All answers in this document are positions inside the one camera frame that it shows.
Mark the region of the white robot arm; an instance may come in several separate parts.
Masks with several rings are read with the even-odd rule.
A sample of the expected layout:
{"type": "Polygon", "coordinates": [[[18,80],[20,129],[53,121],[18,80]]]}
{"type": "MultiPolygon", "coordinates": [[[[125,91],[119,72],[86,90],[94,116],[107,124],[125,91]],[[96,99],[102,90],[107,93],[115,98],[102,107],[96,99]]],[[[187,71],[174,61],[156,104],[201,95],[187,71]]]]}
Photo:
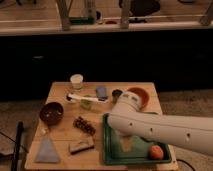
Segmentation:
{"type": "Polygon", "coordinates": [[[108,124],[124,136],[136,135],[213,156],[213,118],[141,112],[142,98],[131,91],[120,95],[108,124]]]}

